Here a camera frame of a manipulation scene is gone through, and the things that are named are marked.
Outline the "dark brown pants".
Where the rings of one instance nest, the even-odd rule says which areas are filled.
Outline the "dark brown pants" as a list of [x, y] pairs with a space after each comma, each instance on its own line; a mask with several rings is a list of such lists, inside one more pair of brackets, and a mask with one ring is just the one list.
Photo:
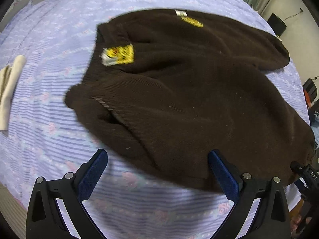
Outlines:
[[289, 53], [272, 34], [231, 18], [155, 9], [97, 27], [95, 50], [65, 104], [95, 137], [137, 168], [216, 190], [207, 156], [242, 173], [293, 183], [312, 162], [310, 126], [266, 77]]

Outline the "purple floral bed sheet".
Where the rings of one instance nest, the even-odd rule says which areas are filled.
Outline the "purple floral bed sheet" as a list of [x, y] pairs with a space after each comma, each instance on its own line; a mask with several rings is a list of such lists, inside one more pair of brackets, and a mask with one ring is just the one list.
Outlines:
[[[97, 27], [142, 10], [169, 9], [219, 15], [274, 33], [242, 0], [47, 0], [28, 5], [1, 33], [1, 67], [25, 56], [11, 103], [9, 129], [1, 134], [1, 183], [24, 206], [35, 179], [59, 179], [99, 148], [109, 163], [86, 208], [108, 238], [209, 238], [232, 207], [216, 190], [182, 186], [149, 174], [105, 145], [65, 104], [81, 83], [95, 50]], [[290, 59], [266, 72], [284, 100], [309, 125], [298, 72]]]

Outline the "dark wicker chair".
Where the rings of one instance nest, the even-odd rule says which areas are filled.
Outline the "dark wicker chair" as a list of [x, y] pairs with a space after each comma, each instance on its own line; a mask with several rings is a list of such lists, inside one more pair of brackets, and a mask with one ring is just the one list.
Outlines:
[[307, 108], [309, 109], [311, 108], [312, 103], [317, 97], [317, 87], [311, 78], [308, 78], [307, 81], [303, 84], [303, 92]]

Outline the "folded cream towel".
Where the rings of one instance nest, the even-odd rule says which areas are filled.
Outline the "folded cream towel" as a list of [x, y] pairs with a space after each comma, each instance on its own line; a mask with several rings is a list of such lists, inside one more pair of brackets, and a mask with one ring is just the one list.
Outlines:
[[26, 62], [23, 55], [18, 55], [12, 65], [1, 69], [1, 131], [8, 130], [12, 97]]

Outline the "black bin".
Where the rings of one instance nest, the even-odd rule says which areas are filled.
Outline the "black bin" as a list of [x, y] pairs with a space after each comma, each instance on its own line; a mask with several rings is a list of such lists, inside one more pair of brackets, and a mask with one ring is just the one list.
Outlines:
[[273, 29], [275, 35], [281, 36], [287, 28], [286, 23], [276, 14], [272, 13], [267, 20], [268, 25]]

